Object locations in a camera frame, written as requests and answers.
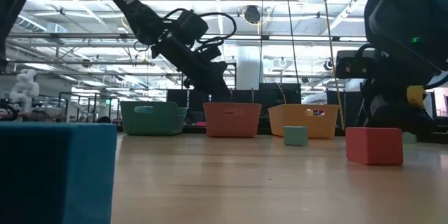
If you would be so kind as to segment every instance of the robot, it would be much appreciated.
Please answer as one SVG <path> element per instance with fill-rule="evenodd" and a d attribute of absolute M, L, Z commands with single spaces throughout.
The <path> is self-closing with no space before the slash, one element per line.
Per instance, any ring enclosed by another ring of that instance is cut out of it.
<path fill-rule="evenodd" d="M 0 1 L 0 71 L 6 70 L 5 43 L 26 0 Z M 163 54 L 188 78 L 184 85 L 196 90 L 228 93 L 223 80 L 225 62 L 212 62 L 221 55 L 218 46 L 236 32 L 236 23 L 224 13 L 197 15 L 178 8 L 159 17 L 139 0 L 113 0 L 124 13 L 138 41 L 151 48 L 152 56 Z M 169 19 L 180 12 L 177 20 Z M 206 15 L 229 18 L 234 29 L 227 36 L 203 41 L 208 26 Z M 448 70 L 448 0 L 368 0 L 365 7 L 365 33 L 369 43 L 353 57 L 337 59 L 338 78 L 364 78 L 364 103 L 358 117 L 364 127 L 399 127 L 414 134 L 432 131 L 433 121 L 421 106 L 407 97 L 410 87 L 435 88 L 448 81 L 428 84 Z M 374 48 L 374 57 L 363 57 Z"/>
<path fill-rule="evenodd" d="M 34 82 L 36 71 L 23 69 L 16 76 L 17 83 L 9 94 L 11 102 L 20 103 L 20 112 L 31 112 L 32 100 L 39 96 L 39 84 Z"/>

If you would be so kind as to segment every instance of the small teal block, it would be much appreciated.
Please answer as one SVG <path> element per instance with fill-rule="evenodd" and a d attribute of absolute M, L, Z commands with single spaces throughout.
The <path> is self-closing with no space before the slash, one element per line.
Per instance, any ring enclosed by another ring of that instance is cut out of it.
<path fill-rule="evenodd" d="M 403 144 L 416 144 L 417 143 L 417 136 L 414 134 L 411 134 L 409 132 L 403 133 L 402 138 L 403 138 Z"/>
<path fill-rule="evenodd" d="M 285 126 L 283 142 L 289 146 L 308 146 L 308 127 Z"/>
<path fill-rule="evenodd" d="M 115 125 L 0 122 L 0 132 L 0 223 L 111 223 Z"/>

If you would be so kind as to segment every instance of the red basket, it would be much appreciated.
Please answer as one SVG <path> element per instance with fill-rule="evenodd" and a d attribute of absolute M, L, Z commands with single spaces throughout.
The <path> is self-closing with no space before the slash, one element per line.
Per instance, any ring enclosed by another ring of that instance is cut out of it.
<path fill-rule="evenodd" d="M 261 104 L 204 103 L 209 137 L 254 137 L 257 135 Z"/>

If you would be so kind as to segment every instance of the cube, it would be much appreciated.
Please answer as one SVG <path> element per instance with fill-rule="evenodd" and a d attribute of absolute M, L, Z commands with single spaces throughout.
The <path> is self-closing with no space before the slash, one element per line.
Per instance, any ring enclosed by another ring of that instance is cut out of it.
<path fill-rule="evenodd" d="M 287 146 L 308 146 L 308 127 L 285 126 L 283 142 Z"/>
<path fill-rule="evenodd" d="M 350 127 L 346 129 L 346 156 L 364 165 L 402 165 L 401 129 Z"/>
<path fill-rule="evenodd" d="M 404 132 L 402 135 L 403 138 L 403 144 L 416 144 L 417 143 L 417 136 L 409 133 L 409 132 Z"/>
<path fill-rule="evenodd" d="M 110 224 L 117 127 L 0 123 L 2 224 Z"/>

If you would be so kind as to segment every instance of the teal basket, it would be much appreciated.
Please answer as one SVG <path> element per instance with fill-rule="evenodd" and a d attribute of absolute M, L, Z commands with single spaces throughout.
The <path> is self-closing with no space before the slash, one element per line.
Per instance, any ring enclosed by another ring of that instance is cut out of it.
<path fill-rule="evenodd" d="M 123 131 L 130 136 L 171 136 L 182 133 L 188 108 L 175 102 L 122 101 Z"/>

